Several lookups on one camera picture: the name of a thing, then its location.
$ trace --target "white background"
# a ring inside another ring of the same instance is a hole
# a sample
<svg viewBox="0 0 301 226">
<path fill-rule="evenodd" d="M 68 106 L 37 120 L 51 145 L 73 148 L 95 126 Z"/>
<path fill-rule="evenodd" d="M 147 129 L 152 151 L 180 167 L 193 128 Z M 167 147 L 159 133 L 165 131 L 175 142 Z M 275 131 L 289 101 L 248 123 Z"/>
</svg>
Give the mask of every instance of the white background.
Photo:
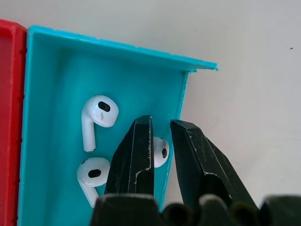
<svg viewBox="0 0 301 226">
<path fill-rule="evenodd" d="M 298 0 L 0 0 L 0 18 L 26 27 L 218 62 L 190 76 L 182 119 L 227 155 L 257 204 L 301 193 L 300 12 Z M 166 203 L 180 194 L 173 167 Z"/>
</svg>

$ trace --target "red plastic box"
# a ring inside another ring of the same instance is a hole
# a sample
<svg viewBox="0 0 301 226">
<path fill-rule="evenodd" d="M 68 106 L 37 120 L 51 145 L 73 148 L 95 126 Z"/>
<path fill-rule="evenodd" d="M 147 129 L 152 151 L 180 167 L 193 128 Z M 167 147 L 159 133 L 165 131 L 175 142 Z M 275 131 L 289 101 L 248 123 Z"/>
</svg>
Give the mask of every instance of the red plastic box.
<svg viewBox="0 0 301 226">
<path fill-rule="evenodd" d="M 0 226 L 17 220 L 26 29 L 0 20 Z"/>
</svg>

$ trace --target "teal plastic box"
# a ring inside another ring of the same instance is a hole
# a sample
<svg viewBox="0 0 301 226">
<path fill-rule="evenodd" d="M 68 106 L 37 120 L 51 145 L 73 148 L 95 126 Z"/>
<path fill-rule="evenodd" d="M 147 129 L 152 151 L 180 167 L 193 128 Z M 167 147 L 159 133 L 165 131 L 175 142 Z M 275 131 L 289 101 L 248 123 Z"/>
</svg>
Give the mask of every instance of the teal plastic box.
<svg viewBox="0 0 301 226">
<path fill-rule="evenodd" d="M 179 119 L 188 74 L 217 64 L 107 40 L 32 26 L 28 30 L 19 226 L 85 226 L 93 209 L 77 181 L 90 157 L 111 160 L 133 120 L 152 115 L 154 136 L 171 147 L 155 169 L 163 207 L 173 158 L 170 119 Z M 81 111 L 94 95 L 119 107 L 111 128 L 95 127 L 96 150 L 83 150 Z M 103 194 L 104 186 L 99 187 Z"/>
</svg>

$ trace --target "earbud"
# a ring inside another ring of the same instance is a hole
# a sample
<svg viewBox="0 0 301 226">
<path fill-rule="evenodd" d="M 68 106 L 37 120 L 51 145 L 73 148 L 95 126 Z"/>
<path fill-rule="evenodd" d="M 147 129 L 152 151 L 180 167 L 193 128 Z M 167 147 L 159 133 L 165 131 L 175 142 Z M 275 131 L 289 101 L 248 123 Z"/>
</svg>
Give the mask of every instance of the earbud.
<svg viewBox="0 0 301 226">
<path fill-rule="evenodd" d="M 94 96 L 89 99 L 81 112 L 84 150 L 95 150 L 94 123 L 102 127 L 114 125 L 119 110 L 114 101 L 106 96 Z"/>
<path fill-rule="evenodd" d="M 89 158 L 77 170 L 77 180 L 92 208 L 98 198 L 95 187 L 107 183 L 109 170 L 110 162 L 104 158 Z"/>
<path fill-rule="evenodd" d="M 166 140 L 154 137 L 154 165 L 155 168 L 162 166 L 169 155 L 169 145 Z"/>
</svg>

